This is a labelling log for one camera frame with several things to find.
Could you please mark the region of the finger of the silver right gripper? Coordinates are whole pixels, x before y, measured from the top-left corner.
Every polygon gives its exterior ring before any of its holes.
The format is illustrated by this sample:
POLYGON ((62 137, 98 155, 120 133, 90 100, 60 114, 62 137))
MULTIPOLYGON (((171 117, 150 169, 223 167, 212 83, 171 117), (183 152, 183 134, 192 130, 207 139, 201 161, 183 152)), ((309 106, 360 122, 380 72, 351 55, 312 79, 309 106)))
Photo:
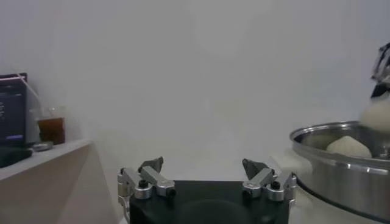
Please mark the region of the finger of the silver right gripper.
POLYGON ((371 98, 381 97, 389 92, 389 43, 379 48, 371 79, 376 83, 371 98))

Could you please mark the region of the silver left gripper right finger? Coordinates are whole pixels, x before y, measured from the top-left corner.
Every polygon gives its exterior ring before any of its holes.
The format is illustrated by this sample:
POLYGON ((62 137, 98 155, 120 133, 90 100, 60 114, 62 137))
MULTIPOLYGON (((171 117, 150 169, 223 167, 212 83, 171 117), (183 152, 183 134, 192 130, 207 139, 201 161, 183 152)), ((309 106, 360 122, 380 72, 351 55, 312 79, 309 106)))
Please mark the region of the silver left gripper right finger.
POLYGON ((265 163, 243 159, 247 181, 242 183, 243 198, 251 201, 265 194, 270 201, 294 201, 297 178, 291 171, 279 174, 265 163))

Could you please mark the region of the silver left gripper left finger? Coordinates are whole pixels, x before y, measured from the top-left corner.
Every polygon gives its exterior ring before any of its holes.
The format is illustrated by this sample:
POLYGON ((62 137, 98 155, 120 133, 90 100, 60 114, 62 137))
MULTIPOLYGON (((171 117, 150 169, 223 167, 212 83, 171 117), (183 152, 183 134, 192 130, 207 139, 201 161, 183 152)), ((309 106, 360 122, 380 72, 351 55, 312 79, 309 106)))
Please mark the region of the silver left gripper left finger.
POLYGON ((138 200, 147 200, 155 192, 168 200, 176 196, 176 184, 166 179, 160 172, 164 159, 162 156, 144 161, 137 169, 121 168, 117 176, 118 200, 128 201, 133 195, 138 200))

